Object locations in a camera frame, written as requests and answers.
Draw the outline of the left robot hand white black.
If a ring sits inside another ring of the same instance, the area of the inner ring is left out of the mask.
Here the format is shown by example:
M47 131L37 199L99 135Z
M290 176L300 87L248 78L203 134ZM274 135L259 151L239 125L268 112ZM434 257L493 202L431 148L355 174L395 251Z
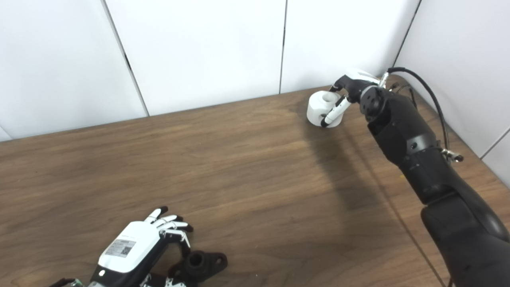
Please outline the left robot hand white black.
M191 252L188 233L194 229L179 215L164 216L167 211L161 206L144 220L128 223L100 255L89 286L145 287L170 244L178 244L186 257Z

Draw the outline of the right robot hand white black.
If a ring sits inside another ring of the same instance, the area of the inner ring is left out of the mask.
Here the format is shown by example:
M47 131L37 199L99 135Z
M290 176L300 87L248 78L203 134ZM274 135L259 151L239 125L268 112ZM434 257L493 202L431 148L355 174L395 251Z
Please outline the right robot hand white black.
M340 96L332 109L326 113L321 120L320 126L329 127L340 118L352 103L358 103L364 91L370 87L380 84L379 78L362 71L360 69L348 69L344 76L341 76L330 88L329 92L339 92L346 90L344 96Z

